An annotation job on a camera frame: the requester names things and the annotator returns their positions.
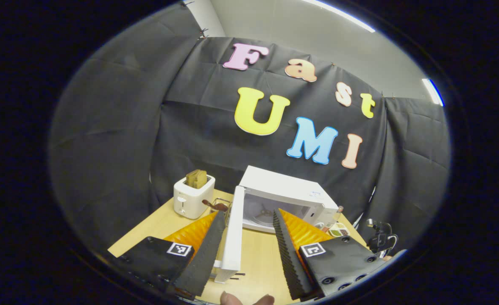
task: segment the letter m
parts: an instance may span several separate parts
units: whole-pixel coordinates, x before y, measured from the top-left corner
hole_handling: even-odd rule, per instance
[[[293,147],[287,150],[287,155],[293,158],[302,156],[302,146],[304,146],[304,156],[309,159],[313,156],[313,162],[319,164],[329,163],[329,154],[334,138],[338,136],[338,131],[332,127],[326,127],[318,137],[315,137],[315,127],[309,118],[298,117],[298,132],[294,139]]]

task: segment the ceiling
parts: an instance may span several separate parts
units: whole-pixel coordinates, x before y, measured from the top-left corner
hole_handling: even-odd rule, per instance
[[[430,102],[425,73],[379,29],[370,33],[302,0],[195,0],[188,7],[207,35],[278,43],[330,60],[385,96]]]

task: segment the table surface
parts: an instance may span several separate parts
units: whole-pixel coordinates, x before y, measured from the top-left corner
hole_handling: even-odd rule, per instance
[[[232,201],[233,195],[215,189],[214,198],[217,197]],[[173,202],[171,198],[120,238],[108,251],[115,257],[119,257],[148,236],[162,239],[195,221],[174,212]],[[209,210],[208,207],[200,218],[207,216]],[[346,226],[352,238],[366,247],[366,242],[343,214],[338,222]],[[226,229],[217,253],[218,260],[221,260],[222,257],[225,235]],[[239,280],[228,280],[225,284],[216,283],[213,279],[208,280],[204,292],[196,299],[218,304],[221,293],[226,291],[237,296],[243,304],[253,304],[265,294],[273,296],[275,304],[300,301],[300,299],[292,300],[290,298],[275,234],[243,228],[242,261],[239,272],[245,273],[245,276],[235,275],[234,277],[239,278]]]

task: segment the white microwave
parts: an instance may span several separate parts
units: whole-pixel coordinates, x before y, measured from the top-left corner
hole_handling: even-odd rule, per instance
[[[243,227],[274,233],[274,209],[280,208],[322,229],[338,205],[317,183],[248,166],[234,198],[243,205]]]

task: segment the foam letter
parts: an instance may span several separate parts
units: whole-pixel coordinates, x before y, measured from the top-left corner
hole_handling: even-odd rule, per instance
[[[372,106],[376,106],[376,102],[373,101],[372,95],[369,93],[360,93],[360,97],[362,97],[362,106],[360,107],[362,109],[362,114],[369,119],[373,118],[374,114],[370,109]]]
[[[298,132],[296,133],[293,147],[287,150],[287,155],[293,158],[300,158],[302,156],[302,145],[304,145],[304,156],[306,159],[309,159],[319,149],[317,154],[313,156],[313,162],[328,164],[332,142],[338,135],[338,131],[332,127],[326,127],[316,138],[312,120],[300,116],[296,118],[296,123],[298,123]]]
[[[357,163],[355,161],[357,159],[358,147],[360,146],[360,143],[362,143],[362,138],[350,133],[348,134],[348,139],[348,153],[346,154],[346,158],[342,161],[342,165],[346,168],[356,168]]]
[[[290,77],[302,78],[310,83],[317,80],[315,66],[303,59],[289,60],[289,66],[285,67],[285,73]]]
[[[343,106],[349,107],[351,105],[351,87],[345,83],[336,84],[336,100]]]
[[[279,95],[270,96],[270,100],[273,103],[270,118],[266,123],[258,123],[253,119],[253,115],[255,114],[257,102],[265,94],[257,89],[247,87],[238,89],[238,93],[240,94],[240,100],[238,100],[238,105],[234,112],[234,121],[236,121],[238,127],[247,133],[259,136],[273,134],[280,126],[284,109],[290,104],[290,101]]]
[[[228,62],[223,64],[223,67],[229,69],[237,69],[237,70],[247,70],[248,66],[245,64],[245,60],[248,59],[250,64],[254,64],[259,59],[259,53],[263,55],[268,55],[268,48],[252,46],[250,44],[243,43],[235,43],[234,44],[234,52]]]

